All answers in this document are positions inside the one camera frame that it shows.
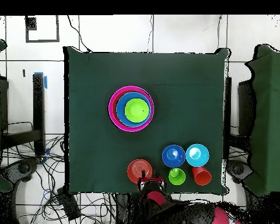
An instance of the black cable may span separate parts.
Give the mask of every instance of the black cable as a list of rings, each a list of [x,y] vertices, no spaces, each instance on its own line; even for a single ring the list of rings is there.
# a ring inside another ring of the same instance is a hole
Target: black cable
[[[151,23],[151,25],[152,25],[152,15],[151,15],[151,17],[150,17],[150,20],[149,20],[149,22]],[[149,40],[151,39],[150,37],[151,37],[151,33],[152,33],[152,30],[150,31],[150,33],[149,33],[149,36],[148,36],[148,43],[147,43],[147,52],[148,52],[148,45],[149,45]]]
[[[240,156],[244,156],[244,155],[249,155],[249,153],[245,153],[245,154],[242,154],[242,155],[236,155],[236,156],[229,156],[228,158],[235,158],[235,157],[240,157]]]
[[[72,26],[72,22],[71,22],[71,20],[70,20],[70,18],[69,18],[69,15],[67,15],[67,17],[68,17],[69,25],[70,25],[73,29],[75,29],[76,32],[79,34],[80,41],[81,41],[82,45],[87,49],[87,52],[93,53],[93,51],[92,51],[91,49],[87,48],[87,46],[84,45],[84,43],[83,43],[83,41],[82,41],[82,37],[81,37],[80,32],[79,32],[76,28],[74,28],[74,27]]]
[[[222,15],[219,16],[219,22],[218,22],[218,29],[217,29],[217,35],[218,35],[218,47],[217,49],[219,48],[219,38],[220,38],[220,22],[221,22],[221,18],[222,18]]]

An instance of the red bowl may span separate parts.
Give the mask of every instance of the red bowl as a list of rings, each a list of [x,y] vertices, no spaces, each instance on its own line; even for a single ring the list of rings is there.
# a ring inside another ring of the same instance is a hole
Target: red bowl
[[[128,178],[133,183],[137,184],[138,179],[142,177],[142,170],[145,171],[145,177],[150,178],[152,176],[152,166],[146,160],[133,160],[128,165]]]

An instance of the green tablecloth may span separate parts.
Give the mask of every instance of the green tablecloth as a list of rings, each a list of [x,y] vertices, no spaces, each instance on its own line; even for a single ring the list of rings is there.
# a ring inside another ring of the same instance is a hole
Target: green tablecloth
[[[127,176],[135,159],[146,159],[167,182],[168,193],[225,194],[221,185],[224,60],[217,54],[90,53],[67,47],[69,56],[69,190],[131,193]],[[120,87],[145,89],[155,105],[152,122],[139,132],[119,130],[107,107]],[[206,186],[194,182],[191,166],[184,184],[168,180],[162,150],[178,144],[185,150],[200,143],[209,149]]]
[[[246,180],[256,195],[280,192],[280,52],[258,46],[251,67],[256,93],[256,119],[251,133],[251,166]]]

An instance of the blue tape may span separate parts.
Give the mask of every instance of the blue tape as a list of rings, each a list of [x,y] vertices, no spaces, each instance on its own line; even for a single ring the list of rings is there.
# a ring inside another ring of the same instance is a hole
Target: blue tape
[[[46,162],[47,161],[47,157],[43,156],[43,161]]]
[[[48,85],[47,85],[47,76],[44,77],[44,88],[47,89]]]

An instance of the cup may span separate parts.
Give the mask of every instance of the cup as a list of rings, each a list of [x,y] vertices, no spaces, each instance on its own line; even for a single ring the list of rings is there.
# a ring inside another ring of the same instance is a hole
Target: cup
[[[212,180],[211,173],[205,167],[193,167],[193,175],[196,184],[205,186]]]

